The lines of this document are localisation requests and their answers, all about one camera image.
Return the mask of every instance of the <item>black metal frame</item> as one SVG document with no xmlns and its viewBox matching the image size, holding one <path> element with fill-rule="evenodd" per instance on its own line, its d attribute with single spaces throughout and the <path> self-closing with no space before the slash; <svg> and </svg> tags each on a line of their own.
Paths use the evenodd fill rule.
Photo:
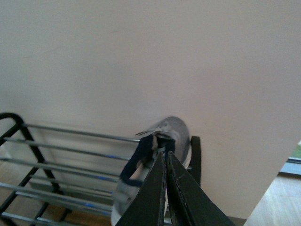
<svg viewBox="0 0 301 226">
<path fill-rule="evenodd" d="M 46 161 L 42 155 L 39 147 L 50 147 L 54 149 L 70 151 L 75 153 L 83 153 L 89 155 L 97 155 L 105 158 L 112 158 L 121 161 L 127 161 L 128 158 L 120 156 L 105 155 L 100 153 L 92 153 L 86 150 L 79 150 L 57 145 L 49 145 L 36 142 L 30 134 L 28 128 L 47 129 L 63 133 L 72 133 L 90 137 L 103 137 L 108 139 L 116 139 L 127 142 L 136 142 L 139 140 L 110 136 L 105 134 L 96 134 L 89 132 L 81 132 L 69 129 L 60 129 L 47 126 L 38 126 L 32 124 L 25 124 L 20 116 L 14 113 L 0 113 L 0 120 L 13 119 L 15 124 L 7 132 L 0 137 L 0 145 L 5 142 L 15 142 L 27 144 L 35 155 L 37 162 L 27 162 L 22 160 L 10 159 L 0 157 L 0 161 L 8 161 L 16 164 L 32 166 L 32 169 L 24 177 L 24 179 L 17 186 L 5 184 L 0 182 L 0 187 L 13 190 L 11 195 L 0 206 L 0 219 L 8 226 L 17 226 L 13 219 L 19 219 L 39 225 L 72 225 L 63 222 L 66 216 L 72 210 L 80 209 L 83 212 L 107 216 L 111 214 L 111 208 L 102 205 L 98 202 L 74 198 L 66 195 L 65 190 L 60 185 L 68 185 L 67 182 L 57 180 L 52 171 L 59 171 L 65 173 L 76 174 L 89 178 L 102 179 L 110 182 L 117 182 L 119 175 L 111 172 L 100 172 L 96 170 L 88 170 L 80 167 L 73 167 L 68 165 L 60 165 L 54 162 Z M 14 139 L 12 136 L 21 131 L 25 140 Z M 201 145 L 199 137 L 193 136 L 191 139 L 192 159 L 188 171 L 179 163 L 177 158 L 172 153 L 168 154 L 167 161 L 165 162 L 163 155 L 159 154 L 154 166 L 147 175 L 142 188 L 140 189 L 137 198 L 133 201 L 132 205 L 128 208 L 125 214 L 118 222 L 118 226 L 123 225 L 171 225 L 171 222 L 164 220 L 164 203 L 165 203 L 165 188 L 167 185 L 167 194 L 169 199 L 170 215 L 173 225 L 225 225 L 233 226 L 231 221 L 210 201 L 205 193 L 200 189 L 201 182 Z M 46 178 L 40 178 L 35 175 L 38 169 L 43 169 Z M 27 188 L 25 185 L 32 179 L 43 179 L 51 183 L 52 191 L 37 191 L 35 189 Z M 102 196 L 105 199 L 110 199 L 112 191 L 105 189 L 95 189 L 85 187 L 89 193 Z M 34 219 L 26 218 L 19 215 L 14 215 L 5 212 L 8 206 L 18 196 L 25 196 L 33 199 L 43 201 L 44 204 L 38 211 Z M 54 222 L 48 219 L 41 218 L 49 204 L 55 204 L 65 207 L 65 212 L 62 214 L 59 222 Z"/>
</svg>

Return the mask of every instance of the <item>white wall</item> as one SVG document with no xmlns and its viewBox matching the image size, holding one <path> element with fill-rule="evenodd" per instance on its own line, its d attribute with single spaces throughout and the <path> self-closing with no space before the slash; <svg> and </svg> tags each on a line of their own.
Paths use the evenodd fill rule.
<svg viewBox="0 0 301 226">
<path fill-rule="evenodd" d="M 169 115 L 247 218 L 301 138 L 300 1 L 1 1 L 0 110 L 132 137 Z"/>
</svg>

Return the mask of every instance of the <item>wooden floor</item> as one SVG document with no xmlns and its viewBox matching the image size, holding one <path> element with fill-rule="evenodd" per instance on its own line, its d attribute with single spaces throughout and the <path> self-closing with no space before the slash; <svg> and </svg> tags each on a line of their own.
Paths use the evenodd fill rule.
<svg viewBox="0 0 301 226">
<path fill-rule="evenodd" d="M 245 226 L 301 226 L 301 179 L 277 176 Z"/>
</svg>

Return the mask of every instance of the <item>shoe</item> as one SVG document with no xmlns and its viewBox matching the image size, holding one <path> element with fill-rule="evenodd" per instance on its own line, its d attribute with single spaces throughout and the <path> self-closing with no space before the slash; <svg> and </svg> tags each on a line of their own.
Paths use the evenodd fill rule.
<svg viewBox="0 0 301 226">
<path fill-rule="evenodd" d="M 138 194 L 148 172 L 153 166 L 157 153 L 163 152 L 165 157 L 169 151 L 187 169 L 191 160 L 191 146 L 189 131 L 185 123 L 177 117 L 164 119 L 154 129 L 150 129 L 137 135 L 142 137 L 139 144 L 120 174 L 120 179 L 115 192 L 112 194 L 114 204 L 111 214 L 111 224 L 115 226 L 122 214 Z"/>
</svg>

